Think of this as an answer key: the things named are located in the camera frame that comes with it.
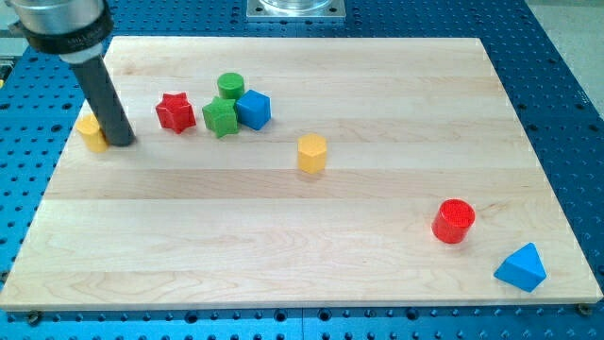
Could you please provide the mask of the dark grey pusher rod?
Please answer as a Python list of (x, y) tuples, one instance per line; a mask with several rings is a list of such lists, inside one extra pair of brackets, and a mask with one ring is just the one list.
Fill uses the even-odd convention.
[(135, 134), (101, 56), (72, 64), (82, 92), (110, 145), (129, 146)]

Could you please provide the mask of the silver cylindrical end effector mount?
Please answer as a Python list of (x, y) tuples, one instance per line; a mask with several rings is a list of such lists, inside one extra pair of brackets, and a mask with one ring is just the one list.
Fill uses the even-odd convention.
[(105, 0), (8, 0), (8, 6), (18, 16), (12, 31), (37, 51), (70, 64), (100, 57), (114, 27)]

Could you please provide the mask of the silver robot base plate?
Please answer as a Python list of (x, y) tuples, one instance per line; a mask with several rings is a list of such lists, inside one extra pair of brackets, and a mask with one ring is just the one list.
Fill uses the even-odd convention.
[(247, 0), (249, 20), (335, 18), (342, 19), (344, 0)]

